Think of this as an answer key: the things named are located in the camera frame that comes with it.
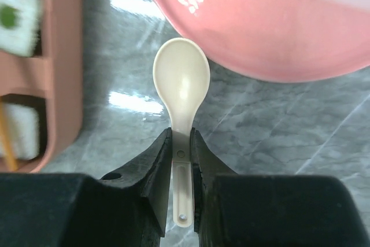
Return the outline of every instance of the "green dot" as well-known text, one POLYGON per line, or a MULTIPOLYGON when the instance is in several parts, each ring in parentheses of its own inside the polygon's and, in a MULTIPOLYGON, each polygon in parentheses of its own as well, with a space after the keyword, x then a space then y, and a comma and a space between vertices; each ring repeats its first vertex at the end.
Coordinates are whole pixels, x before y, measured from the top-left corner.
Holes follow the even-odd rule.
POLYGON ((0 23, 7 29, 12 29, 17 26, 17 9, 8 5, 2 5, 0 7, 0 23))

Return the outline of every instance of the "pink plastic organizer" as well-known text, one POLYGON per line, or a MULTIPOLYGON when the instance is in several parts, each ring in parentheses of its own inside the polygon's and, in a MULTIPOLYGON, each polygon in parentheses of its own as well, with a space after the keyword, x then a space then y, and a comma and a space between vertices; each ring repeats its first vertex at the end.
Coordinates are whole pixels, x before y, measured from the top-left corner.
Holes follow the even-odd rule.
MULTIPOLYGON (((43 0, 42 55, 23 58, 0 50, 0 95, 46 99, 44 155, 22 161, 19 172, 37 172, 69 146, 82 124, 82 0, 43 0)), ((0 171, 7 171, 0 158, 0 171)))

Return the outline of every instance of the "white bristles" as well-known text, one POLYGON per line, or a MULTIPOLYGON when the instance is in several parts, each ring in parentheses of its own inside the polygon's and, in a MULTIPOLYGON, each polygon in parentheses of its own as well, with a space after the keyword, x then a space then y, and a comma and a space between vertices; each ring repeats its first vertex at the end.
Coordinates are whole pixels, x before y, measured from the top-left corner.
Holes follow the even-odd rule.
MULTIPOLYGON (((39 116, 34 108, 4 104, 13 150, 18 159, 30 160, 39 154, 39 116)), ((4 156, 0 143, 0 157, 4 156)))

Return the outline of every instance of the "scrub brush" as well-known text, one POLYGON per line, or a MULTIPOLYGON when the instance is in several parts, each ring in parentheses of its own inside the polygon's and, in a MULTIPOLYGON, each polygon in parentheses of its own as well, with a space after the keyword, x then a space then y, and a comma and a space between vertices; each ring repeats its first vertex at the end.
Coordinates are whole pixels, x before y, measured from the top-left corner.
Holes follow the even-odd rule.
POLYGON ((0 49, 17 56, 32 56, 41 14, 41 0, 0 0, 0 49))

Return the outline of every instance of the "spoon bowl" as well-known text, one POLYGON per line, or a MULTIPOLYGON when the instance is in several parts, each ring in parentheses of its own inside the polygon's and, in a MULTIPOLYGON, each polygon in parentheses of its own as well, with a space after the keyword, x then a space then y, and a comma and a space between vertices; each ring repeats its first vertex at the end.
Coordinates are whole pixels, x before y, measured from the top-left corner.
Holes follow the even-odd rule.
MULTIPOLYGON (((184 38, 167 41, 154 59, 153 76, 172 127, 183 118, 194 119, 210 82, 209 64, 201 48, 184 38)), ((190 133, 191 126, 187 125, 186 130, 190 133)))

